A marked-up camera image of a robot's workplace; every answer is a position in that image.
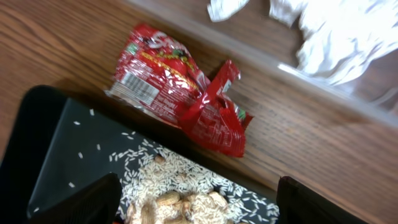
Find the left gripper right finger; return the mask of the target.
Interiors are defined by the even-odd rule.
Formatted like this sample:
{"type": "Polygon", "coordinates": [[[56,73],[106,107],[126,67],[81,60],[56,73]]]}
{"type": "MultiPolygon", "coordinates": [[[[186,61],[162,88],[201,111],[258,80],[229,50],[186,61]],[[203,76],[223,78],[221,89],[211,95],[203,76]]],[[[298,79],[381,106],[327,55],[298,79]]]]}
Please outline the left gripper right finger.
{"type": "Polygon", "coordinates": [[[279,179],[277,224],[366,224],[295,179],[279,179]]]}

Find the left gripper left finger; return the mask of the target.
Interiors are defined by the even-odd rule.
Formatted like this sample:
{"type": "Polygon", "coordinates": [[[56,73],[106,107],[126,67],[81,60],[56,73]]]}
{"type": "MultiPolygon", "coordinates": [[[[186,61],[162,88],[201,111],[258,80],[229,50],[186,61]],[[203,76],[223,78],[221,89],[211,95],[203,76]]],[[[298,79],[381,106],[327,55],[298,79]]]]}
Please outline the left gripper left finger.
{"type": "Polygon", "coordinates": [[[112,224],[122,187],[116,174],[109,173],[47,211],[29,218],[37,224],[112,224]]]}

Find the red snack wrapper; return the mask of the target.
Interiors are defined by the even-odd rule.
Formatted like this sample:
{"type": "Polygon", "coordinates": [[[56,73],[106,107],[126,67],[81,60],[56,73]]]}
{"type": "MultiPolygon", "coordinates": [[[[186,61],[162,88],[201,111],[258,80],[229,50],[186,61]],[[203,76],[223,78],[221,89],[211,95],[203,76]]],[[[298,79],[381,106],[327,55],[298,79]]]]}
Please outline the red snack wrapper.
{"type": "Polygon", "coordinates": [[[106,92],[181,129],[201,147],[243,157],[253,119],[226,94],[241,72],[231,61],[210,80],[180,42],[147,24],[129,34],[106,92]]]}

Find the white napkin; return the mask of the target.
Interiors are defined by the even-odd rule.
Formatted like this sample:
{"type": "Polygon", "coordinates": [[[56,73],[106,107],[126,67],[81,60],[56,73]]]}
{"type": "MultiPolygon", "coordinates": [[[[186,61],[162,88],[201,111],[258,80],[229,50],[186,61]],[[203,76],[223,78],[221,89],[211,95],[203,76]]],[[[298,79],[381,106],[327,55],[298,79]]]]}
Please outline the white napkin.
{"type": "Polygon", "coordinates": [[[298,70],[339,85],[397,49],[397,0],[270,0],[269,16],[298,24],[298,70]]]}

